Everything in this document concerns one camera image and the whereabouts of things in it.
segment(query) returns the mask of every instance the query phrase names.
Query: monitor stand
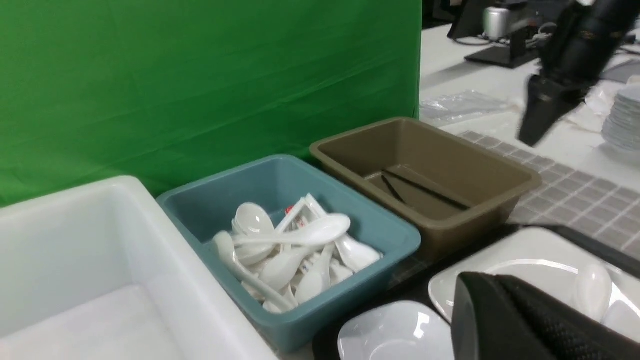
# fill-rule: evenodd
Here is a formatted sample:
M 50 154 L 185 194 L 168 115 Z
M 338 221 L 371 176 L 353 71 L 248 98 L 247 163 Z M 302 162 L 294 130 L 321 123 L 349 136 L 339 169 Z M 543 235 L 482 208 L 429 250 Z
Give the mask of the monitor stand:
M 538 48 L 527 48 L 527 29 L 520 29 L 509 36 L 509 46 L 492 46 L 471 54 L 465 60 L 515 69 L 538 58 Z

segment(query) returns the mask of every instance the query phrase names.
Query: blue plastic bin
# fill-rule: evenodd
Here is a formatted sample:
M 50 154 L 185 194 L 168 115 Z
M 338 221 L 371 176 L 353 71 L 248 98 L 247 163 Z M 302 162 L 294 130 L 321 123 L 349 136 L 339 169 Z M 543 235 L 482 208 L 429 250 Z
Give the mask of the blue plastic bin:
M 385 256 L 296 309 L 272 314 L 249 295 L 220 261 L 216 247 L 208 243 L 218 231 L 230 229 L 240 204 L 259 204 L 277 224 L 284 209 L 308 193 L 327 212 L 347 214 L 351 218 L 349 234 Z M 302 347 L 324 326 L 385 290 L 398 262 L 420 245 L 420 234 L 412 225 L 287 155 L 270 156 L 182 186 L 157 201 L 237 305 L 283 352 Z

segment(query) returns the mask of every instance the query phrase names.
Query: plastic bag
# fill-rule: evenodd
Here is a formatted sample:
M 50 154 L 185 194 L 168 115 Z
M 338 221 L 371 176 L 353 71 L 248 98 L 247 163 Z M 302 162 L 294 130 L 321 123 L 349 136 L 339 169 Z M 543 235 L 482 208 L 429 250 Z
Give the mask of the plastic bag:
M 420 121 L 442 127 L 466 120 L 509 111 L 508 102 L 475 90 L 445 95 L 420 102 Z
M 601 82 L 590 91 L 584 104 L 565 115 L 564 120 L 591 133 L 599 133 L 622 87 L 617 83 Z

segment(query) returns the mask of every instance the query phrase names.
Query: gray checkered mat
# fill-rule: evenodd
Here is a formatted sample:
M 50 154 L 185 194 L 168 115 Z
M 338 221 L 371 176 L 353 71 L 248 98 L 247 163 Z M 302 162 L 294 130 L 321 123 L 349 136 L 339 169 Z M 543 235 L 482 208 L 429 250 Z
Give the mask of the gray checkered mat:
M 462 138 L 538 171 L 544 184 L 525 195 L 511 214 L 514 224 L 562 224 L 640 260 L 640 194 L 472 131 Z M 404 261 L 393 285 L 427 267 Z

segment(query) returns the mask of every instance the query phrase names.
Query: white plastic bin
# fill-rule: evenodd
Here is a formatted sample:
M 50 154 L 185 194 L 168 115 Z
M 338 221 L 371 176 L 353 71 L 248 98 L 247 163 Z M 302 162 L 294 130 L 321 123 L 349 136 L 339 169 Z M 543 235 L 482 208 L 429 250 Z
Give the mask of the white plastic bin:
M 0 359 L 276 359 L 144 186 L 0 209 Z

